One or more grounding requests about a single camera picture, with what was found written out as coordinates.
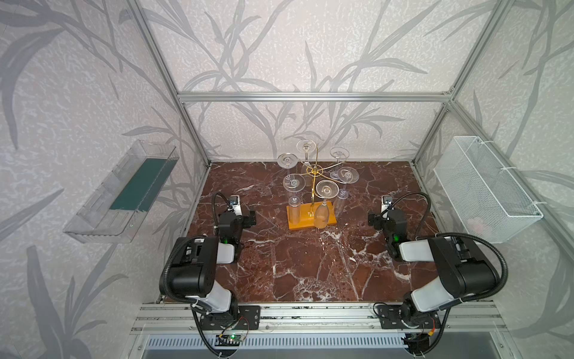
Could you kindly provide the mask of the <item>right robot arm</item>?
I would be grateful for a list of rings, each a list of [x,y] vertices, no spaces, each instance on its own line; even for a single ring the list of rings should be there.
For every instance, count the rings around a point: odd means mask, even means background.
[[[459,304],[486,299],[508,281],[508,264],[491,243],[468,233],[437,233],[410,240],[400,210],[370,212],[368,224],[384,235],[393,260],[433,263],[437,277],[404,296],[401,305],[375,303],[383,329],[423,329],[439,322],[438,313]]]

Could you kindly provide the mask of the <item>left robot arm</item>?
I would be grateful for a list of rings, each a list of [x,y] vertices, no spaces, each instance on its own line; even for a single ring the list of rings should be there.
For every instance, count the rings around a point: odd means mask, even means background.
[[[261,307],[240,305],[233,291],[216,280],[217,267],[238,262],[242,232],[257,223],[256,213],[218,216],[215,236],[177,239],[159,280],[163,296],[187,303],[198,315],[202,330],[257,330]]]

